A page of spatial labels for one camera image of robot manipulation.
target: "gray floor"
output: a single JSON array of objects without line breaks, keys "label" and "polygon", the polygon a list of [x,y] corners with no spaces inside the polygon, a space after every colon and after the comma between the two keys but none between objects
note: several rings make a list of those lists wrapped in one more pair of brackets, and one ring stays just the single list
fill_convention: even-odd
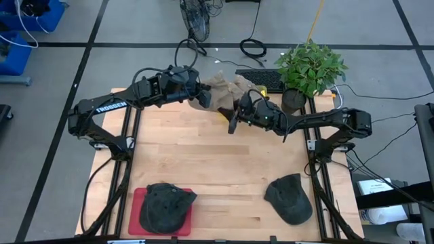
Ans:
[{"label": "gray floor", "polygon": [[[44,42],[87,42],[101,3],[102,0],[69,1],[71,6],[58,29],[49,35],[38,33],[35,37]],[[431,14],[434,2],[400,0],[400,3],[419,43],[434,45]],[[302,43],[318,4],[319,0],[263,1],[254,38],[265,43]],[[247,38],[256,8],[255,3],[227,3],[222,14],[211,19],[211,33],[206,43],[238,43]],[[185,37],[177,0],[110,0],[95,42],[177,43]],[[411,45],[393,2],[388,0],[326,1],[313,40],[328,44]],[[208,51],[211,56],[259,68],[237,48]],[[273,68],[274,60],[284,51],[269,49],[265,66]],[[12,105],[15,114],[0,141],[0,243],[15,240],[83,52],[84,48],[76,47],[33,50],[25,71],[25,75],[33,78],[33,85],[0,85],[0,103]],[[336,52],[342,54],[350,67],[347,84],[359,94],[408,97],[432,91],[415,51]],[[434,65],[434,51],[424,51],[424,54]],[[126,87],[139,68],[165,68],[173,64],[173,57],[172,48],[94,47],[75,101],[107,94],[112,87]],[[179,63],[189,64],[192,59],[191,50],[180,51]],[[219,70],[232,79],[237,69],[232,64],[216,64],[213,59],[204,57],[199,58],[195,68],[202,79]],[[358,98],[346,87],[340,90],[345,106],[366,110],[373,119],[410,113],[415,104],[432,102],[434,98],[372,100]],[[376,123],[371,137],[355,141],[355,150],[366,160],[413,124],[412,117]],[[64,131],[26,240],[73,236],[93,156],[87,142],[78,141]],[[428,180],[417,128],[368,165],[384,177],[411,184]],[[373,239],[397,243],[396,239],[387,237],[393,235],[393,230],[367,228],[366,234]]]}]

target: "potted plant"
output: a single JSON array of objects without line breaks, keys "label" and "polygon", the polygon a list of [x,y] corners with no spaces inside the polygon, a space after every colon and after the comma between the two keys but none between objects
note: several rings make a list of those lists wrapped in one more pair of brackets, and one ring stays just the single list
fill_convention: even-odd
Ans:
[{"label": "potted plant", "polygon": [[306,97],[321,95],[327,87],[334,85],[338,76],[345,81],[344,70],[348,69],[344,60],[340,60],[340,54],[315,43],[289,49],[275,64],[284,87],[281,108],[291,114],[304,106]]}]

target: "fan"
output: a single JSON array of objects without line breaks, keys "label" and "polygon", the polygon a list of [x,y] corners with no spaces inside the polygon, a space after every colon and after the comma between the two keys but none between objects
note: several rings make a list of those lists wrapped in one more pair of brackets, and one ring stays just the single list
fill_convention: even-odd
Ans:
[{"label": "fan", "polygon": [[180,0],[180,8],[185,26],[189,31],[189,38],[196,42],[199,53],[206,56],[207,52],[199,44],[210,35],[210,15],[204,0]]}]

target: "black baseball cap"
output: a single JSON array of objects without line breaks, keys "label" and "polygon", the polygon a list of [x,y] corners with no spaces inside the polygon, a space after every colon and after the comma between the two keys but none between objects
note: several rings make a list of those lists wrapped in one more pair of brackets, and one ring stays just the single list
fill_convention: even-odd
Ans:
[{"label": "black baseball cap", "polygon": [[301,186],[300,174],[291,174],[271,182],[264,199],[288,224],[302,224],[312,216],[312,205]]},{"label": "black baseball cap", "polygon": [[148,185],[146,189],[139,217],[143,229],[155,234],[171,234],[179,230],[197,195],[168,183]]}]

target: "green plant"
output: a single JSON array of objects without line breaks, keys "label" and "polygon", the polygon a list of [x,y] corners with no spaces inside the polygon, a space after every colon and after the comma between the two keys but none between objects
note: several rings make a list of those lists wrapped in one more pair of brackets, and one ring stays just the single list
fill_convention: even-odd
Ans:
[{"label": "green plant", "polygon": [[344,60],[340,60],[340,54],[315,43],[289,49],[275,64],[286,87],[298,89],[310,98],[316,93],[322,94],[338,76],[345,81],[344,70],[348,69]]}]

